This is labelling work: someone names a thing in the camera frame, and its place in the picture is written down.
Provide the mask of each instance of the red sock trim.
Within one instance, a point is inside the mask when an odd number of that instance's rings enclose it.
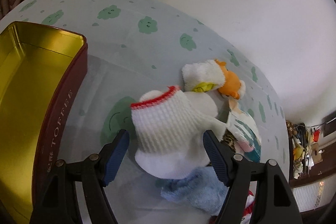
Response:
[[[154,99],[150,99],[147,101],[131,104],[131,109],[136,110],[136,109],[143,109],[143,108],[159,105],[165,102],[166,100],[168,100],[170,97],[174,96],[175,93],[180,90],[179,86],[176,86],[176,85],[169,86],[168,88],[169,90],[165,92],[164,94],[160,95],[159,97],[156,97]]]
[[[249,195],[253,196],[253,193],[250,190],[249,190]],[[247,214],[251,214],[253,211],[253,207],[254,207],[254,201],[244,209],[243,216]]]

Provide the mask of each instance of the radiator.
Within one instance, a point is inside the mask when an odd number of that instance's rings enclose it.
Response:
[[[336,192],[336,174],[323,180],[292,189],[300,212],[330,203]]]

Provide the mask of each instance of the blue gripper pad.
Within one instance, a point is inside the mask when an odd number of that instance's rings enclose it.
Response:
[[[220,152],[221,144],[211,130],[204,132],[203,145],[216,172],[218,180],[228,186],[230,183],[230,179],[228,177],[228,166]]]
[[[129,133],[126,130],[120,130],[112,143],[103,147],[108,148],[107,153],[102,153],[101,167],[104,173],[102,178],[103,186],[106,187],[113,181],[117,175],[121,162],[129,146]]]

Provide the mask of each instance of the yellow tag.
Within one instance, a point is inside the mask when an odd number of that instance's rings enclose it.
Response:
[[[197,86],[193,88],[192,91],[194,92],[206,92],[209,90],[213,90],[215,88],[216,84],[211,82],[201,82]]]

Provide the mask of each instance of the light blue tablecloth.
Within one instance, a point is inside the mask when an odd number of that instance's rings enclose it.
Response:
[[[68,117],[59,158],[74,162],[99,152],[118,129],[133,130],[130,102],[150,90],[183,87],[183,65],[218,58],[246,83],[240,104],[259,128],[261,162],[275,159],[288,178],[288,137],[276,92],[259,68],[197,19],[156,0],[25,0],[0,21],[0,32],[15,20],[53,25],[87,38],[89,70]],[[186,35],[188,44],[181,40]],[[225,105],[218,94],[212,97],[218,106]],[[156,178],[134,162],[135,149],[133,141],[106,188],[119,223],[206,223],[205,213],[160,197]],[[77,188],[83,222],[90,223]]]

